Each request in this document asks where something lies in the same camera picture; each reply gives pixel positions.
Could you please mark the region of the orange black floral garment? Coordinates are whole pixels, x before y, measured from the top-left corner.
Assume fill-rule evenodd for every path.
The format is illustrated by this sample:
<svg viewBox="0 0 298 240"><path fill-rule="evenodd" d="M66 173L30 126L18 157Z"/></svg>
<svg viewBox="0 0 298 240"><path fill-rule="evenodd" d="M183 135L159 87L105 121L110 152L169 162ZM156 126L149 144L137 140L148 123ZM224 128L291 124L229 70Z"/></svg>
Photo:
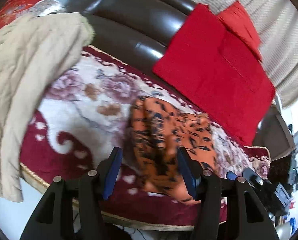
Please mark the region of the orange black floral garment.
<svg viewBox="0 0 298 240"><path fill-rule="evenodd" d="M167 101L140 96L131 110L131 138L142 189L197 204L178 170L177 150L212 170L217 154L206 114L185 113Z"/></svg>

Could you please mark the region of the floral maroon cream blanket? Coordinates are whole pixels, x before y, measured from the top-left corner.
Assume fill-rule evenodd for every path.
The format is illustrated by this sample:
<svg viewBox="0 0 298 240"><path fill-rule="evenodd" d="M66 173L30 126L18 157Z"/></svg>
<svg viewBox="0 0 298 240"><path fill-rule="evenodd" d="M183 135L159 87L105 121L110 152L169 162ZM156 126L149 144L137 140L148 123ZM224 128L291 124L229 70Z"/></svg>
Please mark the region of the floral maroon cream blanket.
<svg viewBox="0 0 298 240"><path fill-rule="evenodd" d="M24 181L45 192L55 176L78 178L119 146L124 159L113 194L101 202L104 219L136 229L192 230L198 205L146 192L140 184L129 119L143 95L202 113L137 69L93 46L84 48L80 61L46 90L28 125L20 153Z"/></svg>

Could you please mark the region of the red pillow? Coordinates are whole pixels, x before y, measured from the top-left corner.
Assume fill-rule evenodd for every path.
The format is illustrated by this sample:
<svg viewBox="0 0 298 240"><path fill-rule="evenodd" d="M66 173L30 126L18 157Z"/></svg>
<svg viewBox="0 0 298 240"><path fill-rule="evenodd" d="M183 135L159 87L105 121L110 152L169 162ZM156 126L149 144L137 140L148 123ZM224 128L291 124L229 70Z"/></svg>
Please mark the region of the red pillow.
<svg viewBox="0 0 298 240"><path fill-rule="evenodd" d="M198 4L153 72L250 146L275 88L251 50Z"/></svg>
<svg viewBox="0 0 298 240"><path fill-rule="evenodd" d="M260 37L248 12L239 1L219 12L217 18L251 50L258 61L263 58L259 51Z"/></svg>

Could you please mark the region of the beige quilted jacket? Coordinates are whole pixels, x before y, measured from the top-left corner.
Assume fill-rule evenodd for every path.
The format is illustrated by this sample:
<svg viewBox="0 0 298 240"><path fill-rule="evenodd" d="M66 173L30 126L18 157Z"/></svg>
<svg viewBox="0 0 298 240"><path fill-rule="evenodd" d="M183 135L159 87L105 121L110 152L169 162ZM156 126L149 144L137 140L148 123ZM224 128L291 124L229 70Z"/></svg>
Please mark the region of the beige quilted jacket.
<svg viewBox="0 0 298 240"><path fill-rule="evenodd" d="M25 14L0 29L0 197L23 200L19 157L27 126L55 79L94 38L77 12Z"/></svg>

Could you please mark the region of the dark leather sofa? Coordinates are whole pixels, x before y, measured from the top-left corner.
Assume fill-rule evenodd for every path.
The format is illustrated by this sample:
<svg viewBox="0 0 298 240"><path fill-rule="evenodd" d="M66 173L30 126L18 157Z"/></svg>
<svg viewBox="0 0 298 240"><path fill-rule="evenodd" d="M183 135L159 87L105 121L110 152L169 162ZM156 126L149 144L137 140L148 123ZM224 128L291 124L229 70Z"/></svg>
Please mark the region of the dark leather sofa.
<svg viewBox="0 0 298 240"><path fill-rule="evenodd" d="M153 67L198 4L204 3L193 0L69 0L66 8L87 17L96 32L94 46L181 94L154 74ZM271 106L258 124L250 146L266 147L272 160L285 157L295 149L287 125Z"/></svg>

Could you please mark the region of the beige woven curtain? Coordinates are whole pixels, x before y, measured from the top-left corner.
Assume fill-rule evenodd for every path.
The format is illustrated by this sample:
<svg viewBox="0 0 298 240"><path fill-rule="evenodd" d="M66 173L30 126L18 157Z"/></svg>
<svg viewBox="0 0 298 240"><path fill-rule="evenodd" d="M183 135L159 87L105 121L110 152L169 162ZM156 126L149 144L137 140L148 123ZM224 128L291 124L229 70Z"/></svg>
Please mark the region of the beige woven curtain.
<svg viewBox="0 0 298 240"><path fill-rule="evenodd" d="M298 100L298 11L290 0L193 0L219 13L239 1L248 12L261 40L263 67L282 106Z"/></svg>

